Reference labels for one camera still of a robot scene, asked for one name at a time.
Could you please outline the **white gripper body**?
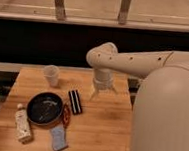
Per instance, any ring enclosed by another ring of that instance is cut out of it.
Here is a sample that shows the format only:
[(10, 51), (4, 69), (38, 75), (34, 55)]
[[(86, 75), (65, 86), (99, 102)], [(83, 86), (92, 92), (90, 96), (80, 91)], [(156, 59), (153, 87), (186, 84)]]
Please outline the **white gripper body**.
[(96, 89), (106, 90), (112, 87), (113, 77), (109, 69), (95, 69), (93, 73), (94, 78), (92, 82)]

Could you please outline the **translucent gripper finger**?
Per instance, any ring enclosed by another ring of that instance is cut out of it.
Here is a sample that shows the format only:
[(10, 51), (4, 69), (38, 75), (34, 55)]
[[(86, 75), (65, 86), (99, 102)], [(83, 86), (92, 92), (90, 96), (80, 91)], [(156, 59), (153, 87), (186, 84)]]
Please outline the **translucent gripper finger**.
[(112, 91), (114, 91), (115, 94), (117, 94), (117, 90), (114, 86), (111, 87)]
[(98, 94), (98, 90), (95, 88), (94, 85), (91, 86), (90, 91), (90, 101), (94, 99), (94, 97)]

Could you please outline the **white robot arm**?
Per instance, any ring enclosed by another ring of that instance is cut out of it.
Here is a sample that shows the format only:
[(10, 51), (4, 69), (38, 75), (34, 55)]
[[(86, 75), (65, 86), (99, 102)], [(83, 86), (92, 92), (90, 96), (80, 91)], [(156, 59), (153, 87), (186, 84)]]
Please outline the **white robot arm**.
[(133, 104), (130, 151), (189, 151), (189, 52), (122, 53), (107, 42), (90, 49), (96, 91), (112, 89), (113, 70), (141, 78)]

